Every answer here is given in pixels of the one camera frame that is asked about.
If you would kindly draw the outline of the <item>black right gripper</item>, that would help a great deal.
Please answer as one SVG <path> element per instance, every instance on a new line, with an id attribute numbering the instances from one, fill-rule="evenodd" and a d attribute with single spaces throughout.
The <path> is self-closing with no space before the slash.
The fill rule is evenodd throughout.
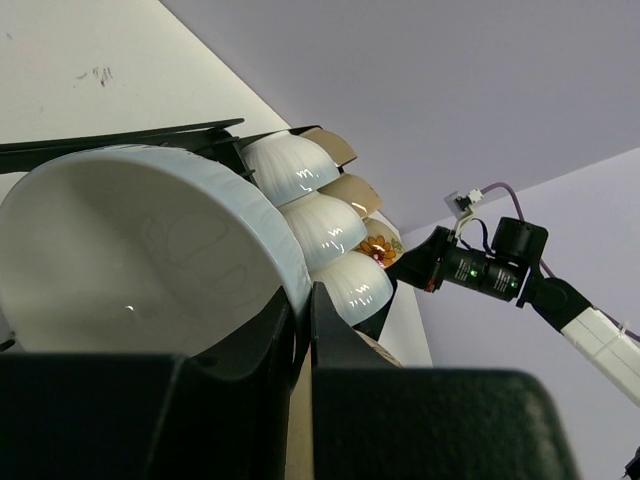
<path id="1" fill-rule="evenodd" d="M 455 241 L 449 242 L 449 236 L 449 229 L 437 226 L 428 239 L 388 267 L 387 275 L 428 293 L 449 282 L 499 300 L 513 300 L 528 274 L 540 270 L 548 231 L 503 217 L 487 251 L 458 247 Z"/>

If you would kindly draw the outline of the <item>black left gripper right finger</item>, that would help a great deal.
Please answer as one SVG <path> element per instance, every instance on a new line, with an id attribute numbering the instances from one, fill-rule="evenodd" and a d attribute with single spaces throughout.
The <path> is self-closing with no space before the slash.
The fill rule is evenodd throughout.
<path id="1" fill-rule="evenodd" d="M 513 370 L 400 368 L 311 294 L 318 479 L 576 479 L 555 405 Z"/>

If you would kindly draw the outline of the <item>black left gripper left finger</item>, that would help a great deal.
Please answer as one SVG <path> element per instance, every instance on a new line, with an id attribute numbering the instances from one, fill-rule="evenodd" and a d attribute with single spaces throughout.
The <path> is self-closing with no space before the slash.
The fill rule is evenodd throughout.
<path id="1" fill-rule="evenodd" d="M 1 357 L 5 479 L 280 479 L 294 318 L 283 293 L 178 354 Z"/>

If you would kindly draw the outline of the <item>beige floral bowl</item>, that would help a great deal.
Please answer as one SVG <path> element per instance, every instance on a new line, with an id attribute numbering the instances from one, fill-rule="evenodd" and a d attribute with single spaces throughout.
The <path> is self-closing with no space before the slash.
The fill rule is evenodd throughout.
<path id="1" fill-rule="evenodd" d="M 356 246 L 355 251 L 375 260 L 384 269 L 391 267 L 405 252 L 399 236 L 374 218 L 367 217 L 363 223 L 367 235 Z"/>
<path id="2" fill-rule="evenodd" d="M 341 136 L 321 127 L 312 127 L 300 134 L 324 149 L 334 164 L 341 168 L 358 158 L 353 147 Z"/>
<path id="3" fill-rule="evenodd" d="M 336 180 L 321 187 L 319 192 L 345 202 L 361 218 L 369 217 L 383 205 L 374 188 L 354 174 L 342 173 Z"/>

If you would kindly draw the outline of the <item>white ribbed bowl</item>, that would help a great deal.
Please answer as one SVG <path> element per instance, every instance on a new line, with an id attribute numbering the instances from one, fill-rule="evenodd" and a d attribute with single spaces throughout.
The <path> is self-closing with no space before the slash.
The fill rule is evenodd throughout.
<path id="1" fill-rule="evenodd" d="M 241 150 L 258 188 L 276 207 L 297 200 L 339 177 L 331 156 L 306 138 L 279 131 Z"/>
<path id="2" fill-rule="evenodd" d="M 340 199 L 311 192 L 279 207 L 299 243 L 307 269 L 325 267 L 366 236 L 359 214 Z"/>

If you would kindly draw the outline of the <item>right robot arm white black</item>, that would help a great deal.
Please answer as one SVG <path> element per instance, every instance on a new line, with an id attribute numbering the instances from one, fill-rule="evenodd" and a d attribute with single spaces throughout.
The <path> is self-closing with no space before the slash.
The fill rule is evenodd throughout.
<path id="1" fill-rule="evenodd" d="M 568 282 L 546 277 L 541 260 L 548 231 L 509 217 L 500 219 L 490 250 L 458 246 L 453 230 L 438 226 L 404 253 L 388 275 L 418 290 L 443 283 L 464 287 L 517 307 L 530 305 L 634 404 L 639 403 L 639 346 Z"/>

